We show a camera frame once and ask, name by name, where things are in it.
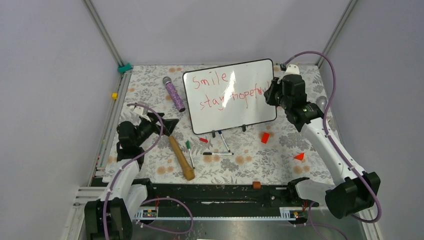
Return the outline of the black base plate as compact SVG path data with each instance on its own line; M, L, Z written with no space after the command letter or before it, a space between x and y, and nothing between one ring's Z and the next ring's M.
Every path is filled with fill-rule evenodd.
M134 184L147 186L147 208L182 209L186 205L191 211L248 212L258 209L285 208L294 210L303 217L311 200L299 198L294 187L289 185L261 185L253 189L251 185L214 184L165 184L152 183L149 178L140 178Z

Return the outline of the orange brown cylinder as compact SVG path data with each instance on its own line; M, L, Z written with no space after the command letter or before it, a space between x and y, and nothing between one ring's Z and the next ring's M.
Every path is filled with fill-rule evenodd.
M260 181L253 181L252 182L252 188L253 189L261 189L261 187L262 187L262 185L261 185L261 182Z

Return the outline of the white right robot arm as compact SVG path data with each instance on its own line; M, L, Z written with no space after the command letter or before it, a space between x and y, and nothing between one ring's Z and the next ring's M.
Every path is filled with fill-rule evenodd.
M352 216L376 206L374 219L362 219L364 223L375 223L382 216L381 203L377 193L381 179L376 172L367 172L329 132L327 114L317 104L307 101L306 83L299 74L288 74L272 79L264 92L265 101L270 106L284 109L287 120L295 126L319 154L328 168L331 184L316 182L301 177L288 183L287 201L299 206L309 201L327 206L337 219Z

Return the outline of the floral patterned mat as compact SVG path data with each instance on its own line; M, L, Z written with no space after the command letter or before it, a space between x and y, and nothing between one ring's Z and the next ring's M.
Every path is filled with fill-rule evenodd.
M198 68L198 65L135 66L125 81L119 121L139 124L139 116L128 107L129 103L146 104L156 112L164 113L166 119L179 119L172 135L187 158L190 156L186 141L190 142L195 164L193 184L250 184L258 181L280 185L301 177L333 183L319 154L287 121L281 108L274 121L249 126L246 132L239 128L225 130L223 136L234 155L203 155L204 152L228 151L219 135L193 134L188 111L177 111L162 82L164 77L170 77L178 93L183 95L183 73ZM267 144L261 142L263 133L270 134ZM302 161L294 159L301 153L304 153Z

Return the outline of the green cap marker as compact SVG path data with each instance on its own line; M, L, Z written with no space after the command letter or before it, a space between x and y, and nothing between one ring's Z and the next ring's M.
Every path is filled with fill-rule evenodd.
M190 141L189 141L189 140L187 140L187 141L185 142L185 144L186 144L186 147L187 147L187 150L188 150L188 153L189 153L189 157L190 157L190 161L191 161L192 168L195 170L195 169L196 169L196 167L195 167L195 162L194 162L194 157L193 157L193 153L192 153L192 149L191 149Z

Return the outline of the white whiteboard black frame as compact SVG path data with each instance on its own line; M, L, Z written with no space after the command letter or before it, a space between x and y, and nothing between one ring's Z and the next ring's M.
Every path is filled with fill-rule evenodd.
M264 97L273 78L269 58L185 72L192 132L202 135L275 120L277 109Z

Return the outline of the silver grey microphone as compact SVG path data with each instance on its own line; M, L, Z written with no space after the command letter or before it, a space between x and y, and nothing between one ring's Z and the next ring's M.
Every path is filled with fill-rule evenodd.
M324 112L327 105L328 105L328 99L326 96L319 96L316 101L315 104L319 107L319 109Z

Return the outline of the teal block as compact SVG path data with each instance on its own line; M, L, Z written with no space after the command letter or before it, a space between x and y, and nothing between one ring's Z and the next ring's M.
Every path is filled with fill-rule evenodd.
M125 73L125 72L127 72L127 71L131 70L132 68L133 68L133 67L132 67L132 65L131 65L130 63L127 63L127 64L125 64L125 65L123 65L123 66L118 67L118 68L117 68L117 71L118 71L120 74L123 74L123 73Z

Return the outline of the blue cap marker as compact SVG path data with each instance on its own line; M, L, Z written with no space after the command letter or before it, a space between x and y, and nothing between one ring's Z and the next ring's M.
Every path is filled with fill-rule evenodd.
M229 153L231 153L231 150L230 150L230 148L229 148L229 146L228 146L228 144L227 144L227 142L226 142L226 140L225 140L225 137L224 137L224 135L223 135L222 131L221 131L221 130L218 130L217 132L218 132L219 136L221 137L222 142L224 143L224 146L225 146L226 150L227 150Z

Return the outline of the purple glitter microphone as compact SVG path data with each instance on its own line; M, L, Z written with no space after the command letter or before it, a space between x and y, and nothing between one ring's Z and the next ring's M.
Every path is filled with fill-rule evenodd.
M167 90L169 96L171 97L171 100L173 101L174 106L176 107L177 111L182 113L186 110L184 103L180 97L180 95L177 92L176 87L172 83L172 79L169 76L165 76L162 79L162 82L164 84L165 89Z

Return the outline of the black cap marker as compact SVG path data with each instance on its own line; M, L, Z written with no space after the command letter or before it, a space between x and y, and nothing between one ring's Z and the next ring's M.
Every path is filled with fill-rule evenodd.
M233 156L233 152L203 152L203 156Z

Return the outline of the wooden microphone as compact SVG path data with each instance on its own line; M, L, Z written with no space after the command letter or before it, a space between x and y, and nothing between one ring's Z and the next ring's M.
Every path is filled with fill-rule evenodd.
M189 165L186 157L183 154L183 151L180 148L180 145L176 141L176 139L171 135L168 137L170 146L177 158L179 165L181 166L182 174L186 180L191 181L195 178L195 171Z

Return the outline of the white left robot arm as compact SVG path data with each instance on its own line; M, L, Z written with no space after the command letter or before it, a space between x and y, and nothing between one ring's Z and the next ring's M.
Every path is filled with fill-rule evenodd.
M179 120L164 119L164 113L149 112L134 125L123 121L116 127L117 166L106 190L84 207L85 231L89 240L130 240L138 207L155 200L155 192L144 184L134 184L144 163L141 147L152 134L170 136Z

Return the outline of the red triangular block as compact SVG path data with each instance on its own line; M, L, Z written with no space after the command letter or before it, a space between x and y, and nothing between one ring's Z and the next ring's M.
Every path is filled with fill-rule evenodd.
M300 154L296 155L294 157L294 159L299 160L299 161L303 161L304 160L304 157L305 157L305 153L303 152L303 153L300 153Z

